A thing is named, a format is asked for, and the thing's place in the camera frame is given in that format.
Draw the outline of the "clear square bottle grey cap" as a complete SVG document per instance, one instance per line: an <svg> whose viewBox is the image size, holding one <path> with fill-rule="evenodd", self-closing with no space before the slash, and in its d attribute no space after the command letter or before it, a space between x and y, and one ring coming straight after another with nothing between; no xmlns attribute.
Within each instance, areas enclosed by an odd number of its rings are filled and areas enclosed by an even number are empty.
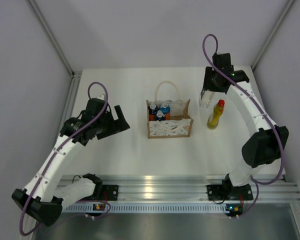
<svg viewBox="0 0 300 240"><path fill-rule="evenodd" d="M199 94L199 106L201 108L208 108L212 102L215 92L209 90L202 90Z"/></svg>

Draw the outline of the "yellow dish soap bottle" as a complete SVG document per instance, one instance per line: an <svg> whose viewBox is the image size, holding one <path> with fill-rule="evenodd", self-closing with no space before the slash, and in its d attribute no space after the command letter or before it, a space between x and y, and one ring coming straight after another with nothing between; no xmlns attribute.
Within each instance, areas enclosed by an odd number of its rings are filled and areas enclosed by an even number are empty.
<svg viewBox="0 0 300 240"><path fill-rule="evenodd" d="M214 105L213 112L207 120L207 127L210 130L214 130L217 128L220 121L220 117L224 112L224 108L225 108L225 101L223 99L220 99L218 103Z"/></svg>

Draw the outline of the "light blue pump bottle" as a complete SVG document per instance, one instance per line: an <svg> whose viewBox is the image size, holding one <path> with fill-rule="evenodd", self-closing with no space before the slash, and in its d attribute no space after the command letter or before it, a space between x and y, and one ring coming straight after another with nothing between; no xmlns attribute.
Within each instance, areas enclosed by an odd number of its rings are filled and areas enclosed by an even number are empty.
<svg viewBox="0 0 300 240"><path fill-rule="evenodd" d="M168 103L162 103L161 106L159 107L159 110L161 110L165 114L166 121L170 120L171 108Z"/></svg>

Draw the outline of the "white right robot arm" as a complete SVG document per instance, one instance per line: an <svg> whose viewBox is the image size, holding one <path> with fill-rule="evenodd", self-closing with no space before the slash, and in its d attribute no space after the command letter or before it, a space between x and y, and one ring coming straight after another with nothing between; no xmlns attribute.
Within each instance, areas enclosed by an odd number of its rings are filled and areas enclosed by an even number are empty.
<svg viewBox="0 0 300 240"><path fill-rule="evenodd" d="M224 93L244 120L249 139L241 148L242 160L220 185L208 186L210 200L253 200L250 177L281 158L289 131L278 126L258 101L247 74L235 70L229 53L215 53L206 67L199 105L207 108L215 93Z"/></svg>

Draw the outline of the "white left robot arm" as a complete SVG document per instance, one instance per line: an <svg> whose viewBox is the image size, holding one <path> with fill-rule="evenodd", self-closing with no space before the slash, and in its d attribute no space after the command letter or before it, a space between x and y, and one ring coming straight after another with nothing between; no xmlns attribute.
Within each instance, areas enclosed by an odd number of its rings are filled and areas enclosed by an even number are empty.
<svg viewBox="0 0 300 240"><path fill-rule="evenodd" d="M12 199L24 214L49 227L64 209L80 200L106 199L103 180L95 174L84 174L61 190L57 190L57 186L68 165L90 140L101 140L130 128L120 105L114 110L117 119L104 98L91 98L78 117L65 121L40 170L24 188L15 189L12 194Z"/></svg>

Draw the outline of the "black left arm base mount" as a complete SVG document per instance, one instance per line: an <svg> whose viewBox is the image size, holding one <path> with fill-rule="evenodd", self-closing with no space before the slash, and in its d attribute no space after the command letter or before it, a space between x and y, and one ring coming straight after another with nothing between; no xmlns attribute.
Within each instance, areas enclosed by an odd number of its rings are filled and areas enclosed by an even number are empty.
<svg viewBox="0 0 300 240"><path fill-rule="evenodd" d="M117 201L119 194L119 186L113 184L106 184L102 186L99 199L102 201Z"/></svg>

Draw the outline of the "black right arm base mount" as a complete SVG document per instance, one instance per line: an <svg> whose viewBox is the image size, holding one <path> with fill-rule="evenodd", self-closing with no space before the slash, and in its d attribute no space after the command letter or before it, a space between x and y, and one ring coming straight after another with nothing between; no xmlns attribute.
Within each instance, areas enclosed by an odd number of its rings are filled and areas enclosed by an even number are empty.
<svg viewBox="0 0 300 240"><path fill-rule="evenodd" d="M209 184L206 188L209 201L215 204L223 204L228 199L222 184Z"/></svg>

